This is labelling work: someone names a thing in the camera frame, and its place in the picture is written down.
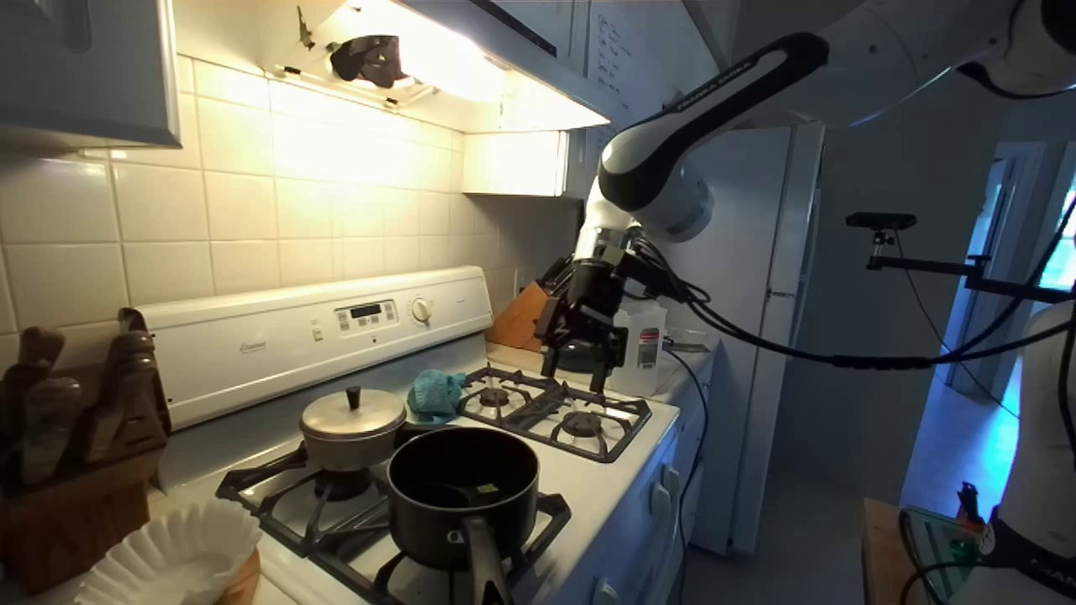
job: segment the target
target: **cooking pot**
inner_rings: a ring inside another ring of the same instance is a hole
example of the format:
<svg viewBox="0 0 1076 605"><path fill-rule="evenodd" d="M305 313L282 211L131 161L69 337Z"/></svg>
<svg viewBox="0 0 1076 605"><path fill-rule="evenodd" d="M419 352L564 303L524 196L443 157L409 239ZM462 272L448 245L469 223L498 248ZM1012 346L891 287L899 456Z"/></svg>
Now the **cooking pot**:
<svg viewBox="0 0 1076 605"><path fill-rule="evenodd" d="M363 470L393 454L404 400L386 391L350 386L307 406L299 422L310 460L335 472Z"/></svg>
<svg viewBox="0 0 1076 605"><path fill-rule="evenodd" d="M477 605L512 603L500 562L535 526L538 456L491 428L420 435L388 462L388 526L400 551L428 567L468 568Z"/></svg>

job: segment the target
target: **white tile backsplash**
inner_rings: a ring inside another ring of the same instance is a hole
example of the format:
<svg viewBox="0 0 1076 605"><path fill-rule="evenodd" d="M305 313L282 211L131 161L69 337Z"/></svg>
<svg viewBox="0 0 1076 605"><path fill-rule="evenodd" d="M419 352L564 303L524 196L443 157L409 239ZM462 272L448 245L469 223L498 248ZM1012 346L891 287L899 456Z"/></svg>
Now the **white tile backsplash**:
<svg viewBox="0 0 1076 605"><path fill-rule="evenodd" d="M0 369L31 325L80 365L128 304L459 264L499 311L570 252L578 205L459 194L459 132L187 57L176 80L182 150L0 155Z"/></svg>
<svg viewBox="0 0 1076 605"><path fill-rule="evenodd" d="M5 245L19 326L114 319L127 304L117 243Z"/></svg>
<svg viewBox="0 0 1076 605"><path fill-rule="evenodd" d="M273 173L272 121L269 112L198 98L198 133L207 170Z"/></svg>
<svg viewBox="0 0 1076 605"><path fill-rule="evenodd" d="M209 239L201 170L117 164L113 171L124 241Z"/></svg>
<svg viewBox="0 0 1076 605"><path fill-rule="evenodd" d="M206 172L212 239L274 239L275 184L269 177Z"/></svg>
<svg viewBox="0 0 1076 605"><path fill-rule="evenodd" d="M109 167L0 155L0 233L6 243L118 240Z"/></svg>
<svg viewBox="0 0 1076 605"><path fill-rule="evenodd" d="M208 241L125 243L131 305L213 296Z"/></svg>
<svg viewBox="0 0 1076 605"><path fill-rule="evenodd" d="M280 287L280 254L275 240L214 241L211 253L216 294Z"/></svg>

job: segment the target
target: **pot handle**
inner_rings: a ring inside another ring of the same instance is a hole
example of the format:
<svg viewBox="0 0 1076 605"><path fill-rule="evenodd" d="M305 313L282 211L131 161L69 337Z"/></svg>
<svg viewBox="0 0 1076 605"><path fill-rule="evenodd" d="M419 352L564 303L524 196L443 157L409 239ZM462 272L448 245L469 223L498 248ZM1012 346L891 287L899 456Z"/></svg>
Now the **pot handle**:
<svg viewBox="0 0 1076 605"><path fill-rule="evenodd" d="M485 517L467 517L463 525L475 581L475 605L512 605L512 593L500 567L500 553L490 523Z"/></svg>

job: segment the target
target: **white refrigerator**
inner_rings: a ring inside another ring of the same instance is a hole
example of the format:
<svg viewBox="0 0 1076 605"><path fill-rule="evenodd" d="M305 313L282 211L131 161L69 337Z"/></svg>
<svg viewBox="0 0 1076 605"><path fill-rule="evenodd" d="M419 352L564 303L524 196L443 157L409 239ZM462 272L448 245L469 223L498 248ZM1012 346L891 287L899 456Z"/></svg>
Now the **white refrigerator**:
<svg viewBox="0 0 1076 605"><path fill-rule="evenodd" d="M663 247L717 312L783 344L793 341L808 282L823 135L818 124L734 130L692 152L714 196L713 220L695 239ZM667 325L713 332L685 306L666 307ZM784 364L722 337L692 544L719 554L754 550Z"/></svg>

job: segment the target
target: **digital display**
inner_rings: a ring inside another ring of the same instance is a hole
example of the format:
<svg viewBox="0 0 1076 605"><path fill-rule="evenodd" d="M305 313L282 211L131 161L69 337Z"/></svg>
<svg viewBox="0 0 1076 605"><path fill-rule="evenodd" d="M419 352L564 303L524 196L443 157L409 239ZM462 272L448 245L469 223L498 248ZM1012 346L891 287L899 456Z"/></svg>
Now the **digital display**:
<svg viewBox="0 0 1076 605"><path fill-rule="evenodd" d="M352 319L365 318L368 315L377 315L381 312L381 305L367 305L365 307L353 307L351 309Z"/></svg>

